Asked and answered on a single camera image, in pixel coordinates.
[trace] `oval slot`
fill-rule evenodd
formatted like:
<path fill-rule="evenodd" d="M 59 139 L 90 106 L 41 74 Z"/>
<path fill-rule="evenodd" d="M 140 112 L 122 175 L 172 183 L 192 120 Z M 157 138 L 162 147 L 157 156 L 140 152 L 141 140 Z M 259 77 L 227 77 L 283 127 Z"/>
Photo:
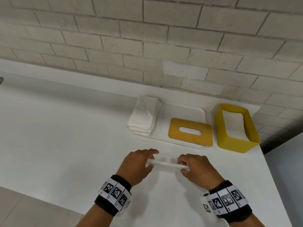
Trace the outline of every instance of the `oval slot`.
<path fill-rule="evenodd" d="M 183 126 L 179 127 L 179 131 L 185 132 L 185 133 L 190 133 L 193 135 L 202 135 L 202 132 L 199 130 L 191 129 L 191 128 L 187 128 L 187 127 L 183 127 Z"/>

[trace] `white marker band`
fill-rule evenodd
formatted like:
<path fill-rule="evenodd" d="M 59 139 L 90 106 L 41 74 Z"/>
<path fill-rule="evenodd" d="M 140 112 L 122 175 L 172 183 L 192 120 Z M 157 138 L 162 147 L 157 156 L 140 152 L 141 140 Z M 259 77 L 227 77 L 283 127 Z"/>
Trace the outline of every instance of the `white marker band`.
<path fill-rule="evenodd" d="M 121 212 L 131 202 L 131 194 L 120 183 L 108 178 L 99 190 L 99 195 L 112 203 Z"/>
<path fill-rule="evenodd" d="M 247 199 L 234 185 L 207 196 L 206 200 L 216 215 L 232 212 L 248 204 Z"/>

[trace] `yellow box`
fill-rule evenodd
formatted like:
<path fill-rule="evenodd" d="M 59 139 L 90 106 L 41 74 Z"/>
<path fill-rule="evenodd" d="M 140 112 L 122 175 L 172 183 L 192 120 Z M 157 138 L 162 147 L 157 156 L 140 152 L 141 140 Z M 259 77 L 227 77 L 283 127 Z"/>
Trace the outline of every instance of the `yellow box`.
<path fill-rule="evenodd" d="M 243 114 L 246 136 L 250 141 L 229 137 L 226 132 L 222 110 Z M 214 115 L 218 146 L 222 149 L 245 153 L 258 145 L 261 140 L 248 110 L 231 104 L 221 104 Z"/>

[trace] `white table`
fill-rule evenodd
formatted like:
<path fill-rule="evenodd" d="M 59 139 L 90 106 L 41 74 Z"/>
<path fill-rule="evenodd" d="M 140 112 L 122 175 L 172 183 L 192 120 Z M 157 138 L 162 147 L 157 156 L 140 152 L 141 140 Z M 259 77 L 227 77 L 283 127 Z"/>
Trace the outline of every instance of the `white table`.
<path fill-rule="evenodd" d="M 259 146 L 246 154 L 223 150 L 214 135 L 213 147 L 196 150 L 126 128 L 138 94 L 201 107 L 213 128 L 210 112 L 218 103 L 245 106 L 251 114 L 258 106 L 4 60 L 0 76 L 0 186 L 86 213 L 130 151 L 158 149 L 156 158 L 168 162 L 192 153 L 206 155 L 237 185 L 266 227 L 291 226 Z M 181 174 L 152 172 L 132 189 L 130 206 L 113 224 L 218 226 L 207 221 L 203 193 Z"/>

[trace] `wristband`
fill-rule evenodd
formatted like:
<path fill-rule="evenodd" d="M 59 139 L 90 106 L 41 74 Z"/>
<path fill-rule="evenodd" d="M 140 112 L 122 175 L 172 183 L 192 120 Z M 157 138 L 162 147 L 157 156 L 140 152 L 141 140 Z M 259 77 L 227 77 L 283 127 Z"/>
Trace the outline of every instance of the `wristband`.
<path fill-rule="evenodd" d="M 252 214 L 247 199 L 230 181 L 222 182 L 209 192 L 206 199 L 210 207 L 228 223 L 244 221 Z"/>
<path fill-rule="evenodd" d="M 95 204 L 112 216 L 122 212 L 131 201 L 131 185 L 121 176 L 113 175 L 99 190 Z"/>

